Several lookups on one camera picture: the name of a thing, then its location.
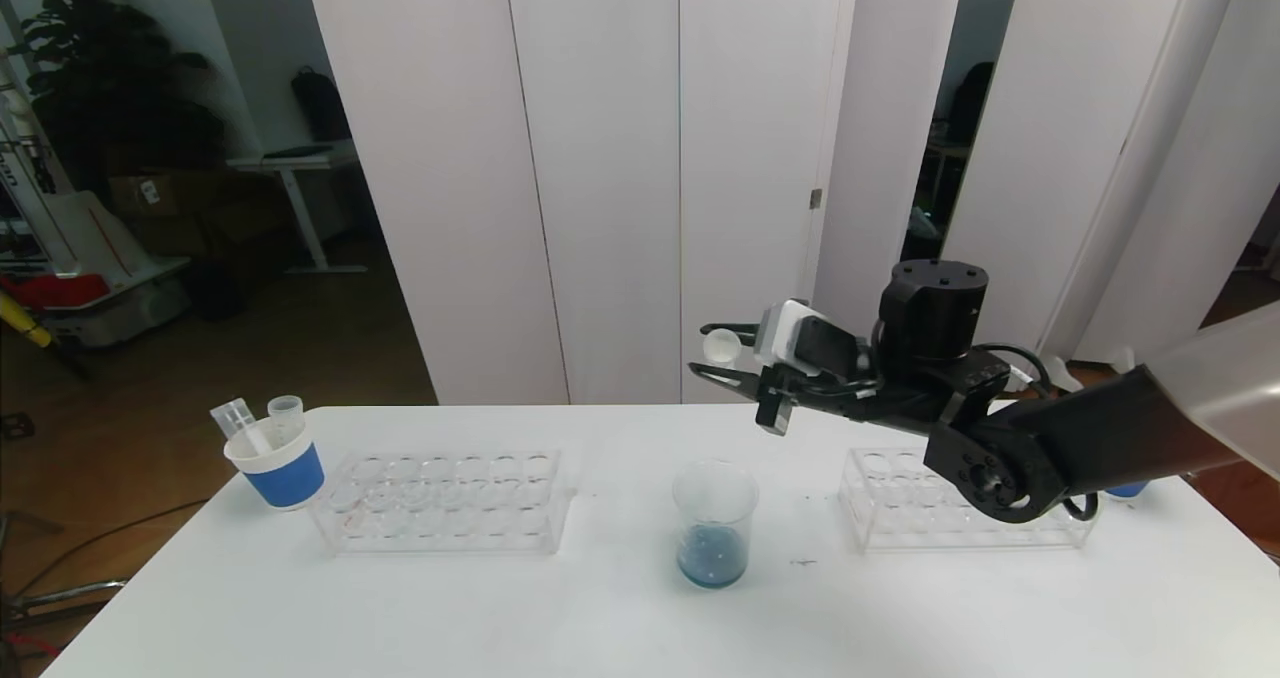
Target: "red object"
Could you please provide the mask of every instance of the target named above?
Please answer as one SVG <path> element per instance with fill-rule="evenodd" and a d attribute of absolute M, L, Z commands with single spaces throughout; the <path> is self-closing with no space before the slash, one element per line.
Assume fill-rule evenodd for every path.
<path fill-rule="evenodd" d="M 4 290 L 13 296 L 18 303 L 37 310 L 76 308 L 78 304 L 96 301 L 111 292 L 104 278 L 96 272 L 76 278 L 59 278 L 49 274 L 49 276 L 36 276 L 20 283 L 0 276 L 0 287 L 4 287 Z"/>
<path fill-rule="evenodd" d="M 36 646 L 41 651 L 45 651 L 45 655 L 49 658 L 58 658 L 58 654 L 60 652 L 52 643 L 31 636 L 23 636 L 22 633 L 8 633 L 5 635 L 4 641 L 14 646 Z"/>

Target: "clear beaker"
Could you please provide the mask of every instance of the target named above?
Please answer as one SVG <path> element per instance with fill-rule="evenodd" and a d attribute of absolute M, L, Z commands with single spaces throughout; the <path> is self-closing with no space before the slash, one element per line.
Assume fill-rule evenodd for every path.
<path fill-rule="evenodd" d="M 748 469 L 699 461 L 681 469 L 672 496 L 682 519 L 676 564 L 703 588 L 723 588 L 746 572 L 759 487 Z"/>

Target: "white partition panel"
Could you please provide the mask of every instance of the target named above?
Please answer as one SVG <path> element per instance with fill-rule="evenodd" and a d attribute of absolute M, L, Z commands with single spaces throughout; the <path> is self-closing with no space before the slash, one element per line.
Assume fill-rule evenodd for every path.
<path fill-rule="evenodd" d="M 978 340 L 1038 345 L 1179 0 L 1014 0 L 943 258 L 987 269 Z"/>
<path fill-rule="evenodd" d="M 511 0 L 572 403 L 678 403 L 678 0 Z"/>
<path fill-rule="evenodd" d="M 680 0 L 685 359 L 701 359 L 704 322 L 758 321 L 812 285 L 809 196 L 827 187 L 851 1 Z M 682 395 L 731 397 L 691 377 Z"/>
<path fill-rule="evenodd" d="M 957 0 L 856 0 L 814 308 L 868 335 L 902 253 Z"/>
<path fill-rule="evenodd" d="M 1143 362 L 1198 330 L 1280 183 L 1277 75 L 1280 3 L 1230 0 L 1079 358 Z"/>
<path fill-rule="evenodd" d="M 1165 46 L 1156 60 L 1124 151 L 1111 173 L 1088 239 L 1062 292 L 1041 347 L 1048 358 L 1110 359 L 1111 349 L 1076 354 L 1076 345 L 1097 312 L 1125 244 L 1165 164 L 1187 105 L 1199 82 L 1230 0 L 1180 0 Z"/>
<path fill-rule="evenodd" d="M 507 0 L 312 3 L 440 403 L 564 403 Z"/>

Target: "white table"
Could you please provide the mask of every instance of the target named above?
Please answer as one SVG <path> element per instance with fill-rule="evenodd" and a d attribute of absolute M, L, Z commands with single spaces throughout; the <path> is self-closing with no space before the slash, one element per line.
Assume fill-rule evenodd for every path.
<path fill-rule="evenodd" d="M 352 449 L 571 452 L 561 550 L 330 558 L 305 510 L 236 477 L 45 677 L 1280 675 L 1275 564 L 1179 478 L 1111 501 L 1079 551 L 859 556 L 833 499 L 845 452 L 920 439 L 808 411 L 774 438 L 753 411 L 311 411 L 328 467 Z M 704 455 L 760 484 L 750 567 L 718 592 L 675 567 L 671 478 Z"/>
<path fill-rule="evenodd" d="M 365 272 L 369 269 L 365 265 L 329 264 L 324 246 L 320 246 L 320 235 L 316 233 L 315 223 L 311 223 L 311 212 L 307 210 L 302 189 L 298 187 L 297 171 L 332 171 L 333 168 L 360 162 L 360 157 L 356 155 L 356 143 L 352 139 L 333 141 L 328 145 L 330 148 L 320 154 L 298 155 L 298 157 L 292 159 L 232 159 L 227 162 L 228 168 L 236 168 L 237 171 L 279 173 L 312 262 L 307 267 L 289 269 L 289 272 Z"/>

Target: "blue liquid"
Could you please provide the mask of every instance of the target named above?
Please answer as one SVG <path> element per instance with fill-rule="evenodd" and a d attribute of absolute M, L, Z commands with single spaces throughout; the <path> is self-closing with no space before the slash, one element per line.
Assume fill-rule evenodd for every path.
<path fill-rule="evenodd" d="M 746 542 L 727 526 L 694 526 L 676 555 L 685 578 L 703 588 L 723 588 L 746 572 Z"/>

